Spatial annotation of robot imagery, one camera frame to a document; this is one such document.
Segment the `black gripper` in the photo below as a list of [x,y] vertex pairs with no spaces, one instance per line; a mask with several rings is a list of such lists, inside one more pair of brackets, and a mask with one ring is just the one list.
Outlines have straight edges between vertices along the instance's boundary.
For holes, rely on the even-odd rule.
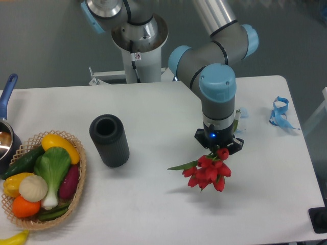
[[218,149],[227,148],[230,155],[233,155],[242,150],[244,140],[235,138],[233,125],[223,130],[214,129],[213,125],[203,129],[197,129],[195,139],[205,148],[209,149],[211,153],[215,153]]

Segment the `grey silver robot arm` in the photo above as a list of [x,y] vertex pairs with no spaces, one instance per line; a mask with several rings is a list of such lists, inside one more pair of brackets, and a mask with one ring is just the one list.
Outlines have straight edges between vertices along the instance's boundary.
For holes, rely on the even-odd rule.
[[[258,34],[252,26],[238,23],[227,1],[193,1],[193,5],[210,41],[198,49],[177,47],[168,67],[201,100],[203,127],[195,138],[211,152],[227,148],[234,154],[244,141],[234,135],[237,85],[231,66],[256,51]],[[82,1],[81,8],[96,32],[111,33],[122,52],[127,83],[160,81],[168,27],[150,1]]]

